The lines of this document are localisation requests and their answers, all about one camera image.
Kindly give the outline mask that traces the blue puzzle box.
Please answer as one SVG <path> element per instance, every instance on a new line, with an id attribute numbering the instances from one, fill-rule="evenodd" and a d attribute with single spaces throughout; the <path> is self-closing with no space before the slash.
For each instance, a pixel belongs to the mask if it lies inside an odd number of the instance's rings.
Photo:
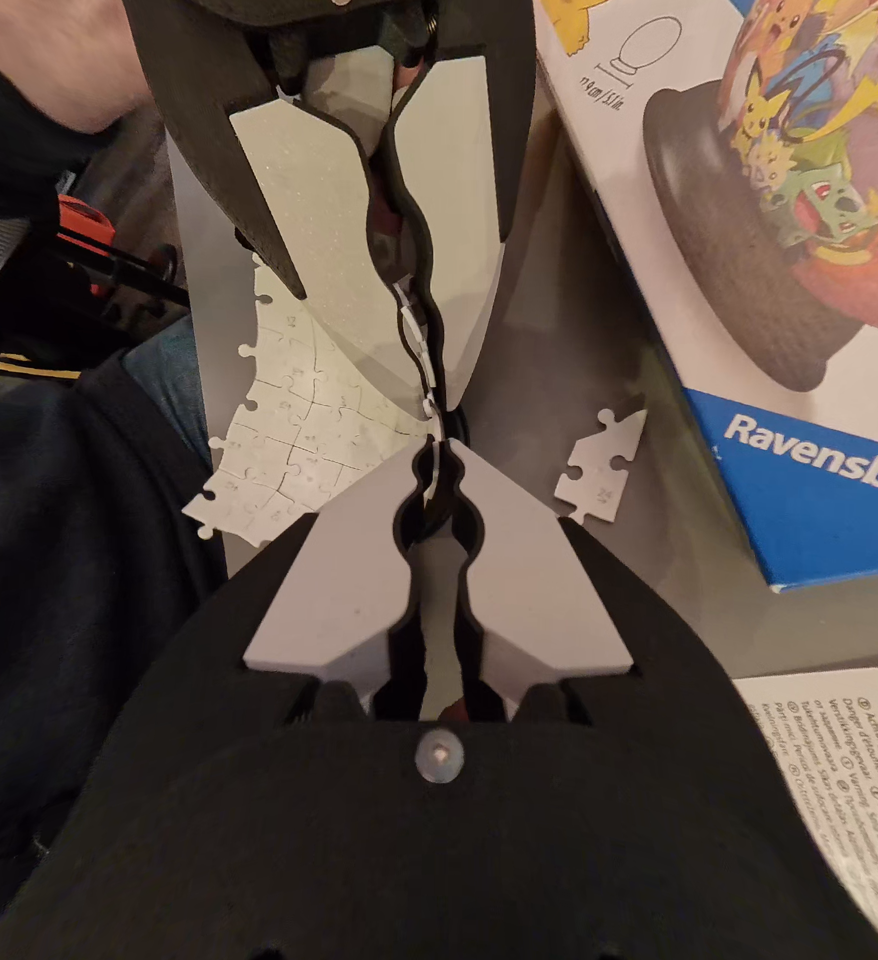
<path id="1" fill-rule="evenodd" d="M 878 1 L 533 11 L 610 246 L 765 581 L 878 574 Z"/>

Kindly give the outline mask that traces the red plastic object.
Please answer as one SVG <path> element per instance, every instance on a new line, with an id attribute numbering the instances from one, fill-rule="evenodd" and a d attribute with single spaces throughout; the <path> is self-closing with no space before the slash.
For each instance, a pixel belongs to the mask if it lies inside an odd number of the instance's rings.
<path id="1" fill-rule="evenodd" d="M 113 267 L 111 251 L 116 227 L 102 211 L 85 201 L 66 194 L 58 195 L 60 227 L 58 239 L 108 260 Z"/>

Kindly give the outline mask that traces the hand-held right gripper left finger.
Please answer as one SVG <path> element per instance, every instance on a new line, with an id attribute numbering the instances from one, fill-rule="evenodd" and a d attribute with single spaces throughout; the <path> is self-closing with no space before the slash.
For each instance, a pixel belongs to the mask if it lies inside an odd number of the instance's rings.
<path id="1" fill-rule="evenodd" d="M 247 668 L 342 681 L 377 711 L 419 711 L 427 678 L 421 534 L 434 440 L 409 443 L 315 515 L 244 654 Z"/>

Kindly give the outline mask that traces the person's left forearm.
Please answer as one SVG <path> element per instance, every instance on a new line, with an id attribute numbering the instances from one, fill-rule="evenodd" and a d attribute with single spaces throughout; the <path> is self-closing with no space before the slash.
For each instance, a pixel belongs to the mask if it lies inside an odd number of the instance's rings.
<path id="1" fill-rule="evenodd" d="M 0 1 L 0 73 L 82 134 L 153 99 L 121 1 Z"/>

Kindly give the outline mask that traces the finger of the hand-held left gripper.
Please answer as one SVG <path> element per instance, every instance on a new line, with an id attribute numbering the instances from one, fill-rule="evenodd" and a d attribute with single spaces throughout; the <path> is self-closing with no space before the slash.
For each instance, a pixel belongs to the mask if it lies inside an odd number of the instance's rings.
<path id="1" fill-rule="evenodd" d="M 352 132 L 275 99 L 230 116 L 304 288 L 305 305 L 360 375 L 405 412 L 435 388 L 422 330 L 370 242 L 368 162 Z"/>
<path id="2" fill-rule="evenodd" d="M 393 108 L 386 144 L 397 198 L 411 217 L 433 367 L 451 411 L 481 353 L 505 252 L 485 55 L 436 60 L 394 96 Z"/>

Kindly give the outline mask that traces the white-backed puzzle piece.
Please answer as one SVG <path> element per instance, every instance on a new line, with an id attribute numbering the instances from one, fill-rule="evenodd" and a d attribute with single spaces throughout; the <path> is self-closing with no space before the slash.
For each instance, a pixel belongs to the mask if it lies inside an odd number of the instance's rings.
<path id="1" fill-rule="evenodd" d="M 602 409 L 597 414 L 602 430 L 577 439 L 566 465 L 580 474 L 563 473 L 554 489 L 554 497 L 572 507 L 570 520 L 580 525 L 586 517 L 614 522 L 629 472 L 614 467 L 613 460 L 634 460 L 646 418 L 646 410 L 617 420 L 611 409 Z"/>

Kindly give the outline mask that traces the person's jeans leg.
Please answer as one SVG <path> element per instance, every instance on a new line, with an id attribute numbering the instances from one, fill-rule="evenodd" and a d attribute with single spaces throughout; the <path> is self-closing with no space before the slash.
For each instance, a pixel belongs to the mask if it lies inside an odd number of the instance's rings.
<path id="1" fill-rule="evenodd" d="M 157 405 L 173 430 L 214 470 L 193 319 L 185 315 L 121 361 L 126 373 Z"/>

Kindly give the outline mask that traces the partly built puzzle ball shell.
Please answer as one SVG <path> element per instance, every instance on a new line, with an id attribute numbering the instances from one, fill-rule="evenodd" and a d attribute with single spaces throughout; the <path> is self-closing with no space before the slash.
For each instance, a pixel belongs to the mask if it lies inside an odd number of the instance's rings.
<path id="1" fill-rule="evenodd" d="M 219 465 L 182 513 L 204 541 L 231 534 L 257 548 L 435 426 L 373 387 L 257 255 L 253 264 L 256 338 L 238 352 L 255 377 L 225 434 L 210 437 Z"/>

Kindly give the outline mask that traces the white instruction sheet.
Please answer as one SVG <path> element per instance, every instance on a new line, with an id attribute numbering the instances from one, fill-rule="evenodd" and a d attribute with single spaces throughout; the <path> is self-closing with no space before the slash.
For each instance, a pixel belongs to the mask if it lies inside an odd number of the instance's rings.
<path id="1" fill-rule="evenodd" d="M 734 684 L 808 830 L 878 931 L 878 667 Z"/>

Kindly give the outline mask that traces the black metal frame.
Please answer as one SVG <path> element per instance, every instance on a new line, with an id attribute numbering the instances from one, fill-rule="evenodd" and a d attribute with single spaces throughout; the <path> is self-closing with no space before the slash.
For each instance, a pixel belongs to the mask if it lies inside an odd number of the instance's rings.
<path id="1" fill-rule="evenodd" d="M 179 250 L 140 258 L 62 228 L 0 222 L 0 375 L 70 381 L 139 346 L 190 307 Z"/>

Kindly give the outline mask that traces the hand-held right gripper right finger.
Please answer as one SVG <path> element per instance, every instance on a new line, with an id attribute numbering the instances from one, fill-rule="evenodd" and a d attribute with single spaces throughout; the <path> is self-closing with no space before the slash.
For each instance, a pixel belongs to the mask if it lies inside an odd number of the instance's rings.
<path id="1" fill-rule="evenodd" d="M 458 440 L 446 445 L 458 576 L 454 646 L 470 717 L 507 717 L 536 686 L 634 664 L 560 519 Z"/>

